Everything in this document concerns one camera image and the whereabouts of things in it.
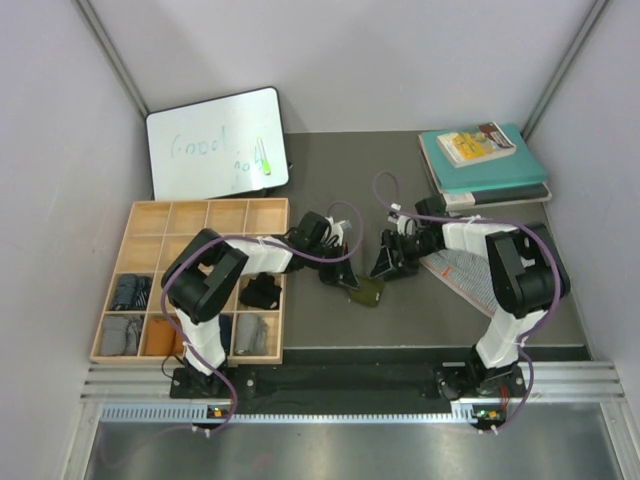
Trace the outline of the green sports bra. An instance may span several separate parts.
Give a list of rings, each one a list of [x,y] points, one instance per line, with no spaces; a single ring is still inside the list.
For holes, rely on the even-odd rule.
[[[382,297],[386,283],[380,279],[358,277],[359,288],[350,289],[348,296],[352,302],[359,305],[375,308]]]

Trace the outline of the grey striped boxer shorts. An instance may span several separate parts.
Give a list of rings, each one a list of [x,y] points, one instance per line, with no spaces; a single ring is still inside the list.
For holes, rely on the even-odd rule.
[[[440,250],[421,264],[474,308],[492,317],[498,307],[486,259],[461,250]]]

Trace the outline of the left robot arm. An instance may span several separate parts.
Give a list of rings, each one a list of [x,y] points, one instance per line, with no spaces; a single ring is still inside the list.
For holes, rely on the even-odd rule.
[[[345,240],[350,228],[347,220],[310,211],[283,235],[222,236],[210,228],[197,233],[161,280],[161,308],[174,307],[185,349],[182,366],[172,374],[170,396],[213,398],[226,387],[219,316],[241,277],[309,268],[325,285],[359,289]]]

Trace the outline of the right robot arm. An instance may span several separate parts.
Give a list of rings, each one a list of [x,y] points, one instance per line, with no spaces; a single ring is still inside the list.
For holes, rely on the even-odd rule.
[[[496,223],[482,216],[450,216],[434,197],[410,214],[390,207],[393,228],[381,234],[371,277],[385,281],[411,276],[423,259],[462,255],[467,266],[484,266],[481,284],[496,307],[485,333],[471,347],[463,367],[440,367],[435,378],[447,399],[487,396],[514,380],[524,345],[570,291],[570,279],[547,227],[542,223]]]

